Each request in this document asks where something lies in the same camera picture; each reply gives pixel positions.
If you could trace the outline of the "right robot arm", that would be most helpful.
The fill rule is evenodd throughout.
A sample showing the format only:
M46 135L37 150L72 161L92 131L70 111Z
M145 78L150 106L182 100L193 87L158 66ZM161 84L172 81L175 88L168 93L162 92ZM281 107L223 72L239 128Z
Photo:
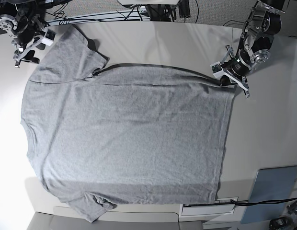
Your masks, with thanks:
M34 48L52 45L55 33L47 29L43 11L36 0L0 0L0 29L12 39L15 67L21 62L38 64Z

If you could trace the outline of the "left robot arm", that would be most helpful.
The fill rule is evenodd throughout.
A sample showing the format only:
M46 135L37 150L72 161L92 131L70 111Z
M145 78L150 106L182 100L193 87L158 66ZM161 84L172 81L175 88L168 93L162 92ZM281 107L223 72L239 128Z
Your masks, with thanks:
M289 3L288 0L256 1L243 25L237 51L226 46L223 60L210 65L221 86L238 85L249 98L247 76L270 58L274 36L281 30L281 14Z

